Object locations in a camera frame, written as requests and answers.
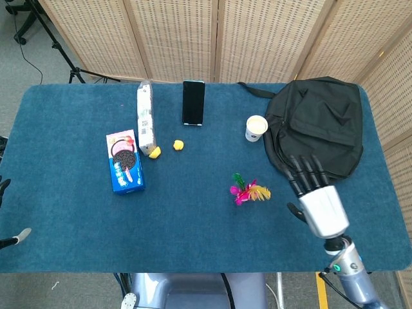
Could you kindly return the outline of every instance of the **floor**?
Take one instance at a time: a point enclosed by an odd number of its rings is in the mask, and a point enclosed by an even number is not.
[[[19,14],[17,24],[24,21],[26,13]],[[52,32],[64,46],[69,57],[77,61],[62,41],[51,22]],[[8,136],[23,93],[40,83],[40,74],[27,64],[19,45],[13,40],[14,18],[0,8],[0,135]],[[24,36],[26,58],[43,72],[43,84],[67,83],[69,67],[41,25],[36,22]],[[332,281],[341,288],[334,275]],[[372,281],[381,298],[390,308],[405,308],[400,298],[396,277],[392,272],[376,272]],[[276,275],[268,274],[267,283],[276,291]],[[314,273],[283,274],[286,309],[319,308]],[[334,291],[326,289],[329,308],[353,308]],[[120,289],[112,274],[0,274],[0,309],[31,308],[120,308]],[[268,293],[270,309],[276,308],[272,294]]]

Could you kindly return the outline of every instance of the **smartphone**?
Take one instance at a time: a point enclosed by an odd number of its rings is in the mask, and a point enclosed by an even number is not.
[[[183,124],[201,126],[203,124],[204,103],[205,83],[200,80],[183,81]]]

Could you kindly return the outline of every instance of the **white cable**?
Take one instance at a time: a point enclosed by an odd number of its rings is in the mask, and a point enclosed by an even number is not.
[[[277,309],[280,309],[279,301],[277,301],[277,296],[276,296],[275,292],[272,290],[272,288],[271,288],[268,284],[266,284],[266,287],[271,291],[271,293],[272,293],[273,296],[275,297],[275,300],[276,300],[276,308],[277,308]]]

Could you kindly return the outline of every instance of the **table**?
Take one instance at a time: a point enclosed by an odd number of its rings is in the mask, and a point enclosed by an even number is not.
[[[284,84],[255,84],[279,91]],[[286,178],[263,141],[246,141],[245,121],[268,100],[237,84],[207,84],[204,123],[181,123],[182,85],[154,84],[154,126],[162,154],[141,155],[147,188],[112,192],[106,134],[136,130],[136,84],[34,86],[24,95],[0,165],[11,178],[0,237],[25,227],[24,243],[0,251],[0,272],[306,272],[328,262],[323,240],[294,218]],[[367,96],[364,154],[337,184],[368,270],[398,270],[411,246]],[[175,139],[185,142],[176,152]],[[272,199],[235,206],[239,172]]]

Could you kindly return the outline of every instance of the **yellow tape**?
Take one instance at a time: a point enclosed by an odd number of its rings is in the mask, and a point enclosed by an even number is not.
[[[319,309],[328,309],[328,297],[326,296],[326,287],[324,281],[318,276],[319,273],[315,273],[317,296],[319,298]]]

